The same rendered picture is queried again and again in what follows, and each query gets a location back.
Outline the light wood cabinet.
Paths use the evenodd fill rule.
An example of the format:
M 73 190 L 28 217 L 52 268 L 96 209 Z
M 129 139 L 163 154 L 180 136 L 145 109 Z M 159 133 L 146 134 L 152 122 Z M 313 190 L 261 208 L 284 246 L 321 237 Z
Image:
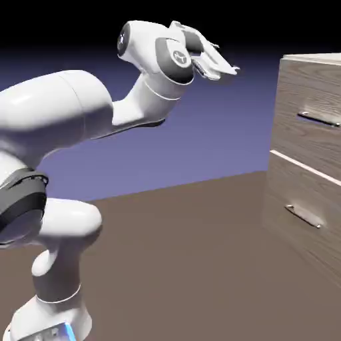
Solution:
M 280 60 L 262 221 L 341 287 L 341 53 Z

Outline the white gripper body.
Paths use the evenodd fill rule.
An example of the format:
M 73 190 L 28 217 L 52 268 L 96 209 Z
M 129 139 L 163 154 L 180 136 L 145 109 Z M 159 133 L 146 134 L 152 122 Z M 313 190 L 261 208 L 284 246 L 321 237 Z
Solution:
M 199 37 L 203 51 L 198 56 L 192 56 L 196 71 L 210 81 L 221 81 L 226 77 L 235 76 L 240 68 L 232 66 L 219 52 L 218 45 L 211 43 L 205 37 Z

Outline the wood drawer front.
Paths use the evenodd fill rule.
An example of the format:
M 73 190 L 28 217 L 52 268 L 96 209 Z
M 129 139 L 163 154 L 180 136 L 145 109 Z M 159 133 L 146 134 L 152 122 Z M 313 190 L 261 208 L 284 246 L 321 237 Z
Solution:
M 280 62 L 270 148 L 341 181 L 341 126 L 297 117 L 307 111 L 341 124 L 341 65 Z
M 285 209 L 301 206 L 324 222 L 317 229 Z M 270 152 L 263 224 L 303 259 L 341 287 L 341 182 Z

